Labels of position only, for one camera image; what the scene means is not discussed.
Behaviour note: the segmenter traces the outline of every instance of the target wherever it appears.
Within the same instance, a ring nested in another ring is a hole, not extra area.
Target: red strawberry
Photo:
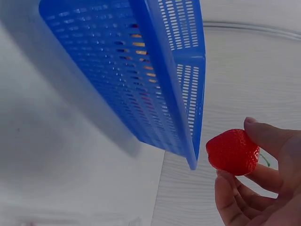
[[[259,159],[259,147],[242,129],[231,129],[206,144],[209,162],[213,167],[234,176],[253,172]]]

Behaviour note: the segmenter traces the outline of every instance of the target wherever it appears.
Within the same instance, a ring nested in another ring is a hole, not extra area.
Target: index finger
[[[250,219],[238,207],[230,183],[222,176],[215,181],[215,203],[225,226],[246,226]]]
[[[265,123],[259,123],[249,117],[245,119],[244,127],[250,139],[276,159],[278,159],[283,145],[292,137],[301,134],[299,130],[279,129]]]

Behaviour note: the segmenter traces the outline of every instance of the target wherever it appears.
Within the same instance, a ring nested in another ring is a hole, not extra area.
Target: fingernail
[[[251,118],[251,117],[246,117],[245,122],[249,123],[249,124],[253,124],[253,123],[256,123],[257,120],[254,118]]]

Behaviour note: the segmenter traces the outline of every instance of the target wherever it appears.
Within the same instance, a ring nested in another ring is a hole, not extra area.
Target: finger
[[[281,179],[278,170],[257,164],[252,173],[246,175],[247,178],[254,181],[260,187],[270,192],[279,193],[283,180]]]
[[[246,226],[250,221],[237,206],[229,182],[220,175],[215,181],[215,203],[225,226]]]
[[[273,198],[264,197],[257,194],[252,189],[241,183],[237,178],[235,179],[235,184],[237,186],[239,194],[246,202],[246,204],[255,210],[264,211],[275,202],[275,199]]]
[[[233,175],[225,171],[218,172],[218,175],[224,177],[230,184],[237,206],[241,209],[244,215],[246,215],[249,219],[253,219],[254,217],[260,214],[258,210],[255,210],[254,208],[250,207],[242,198],[242,196],[238,192],[237,185],[235,183],[235,180],[237,179]]]
[[[265,123],[258,123],[249,117],[245,119],[244,127],[250,139],[276,159],[283,145],[290,138],[301,133],[298,130],[279,129]]]

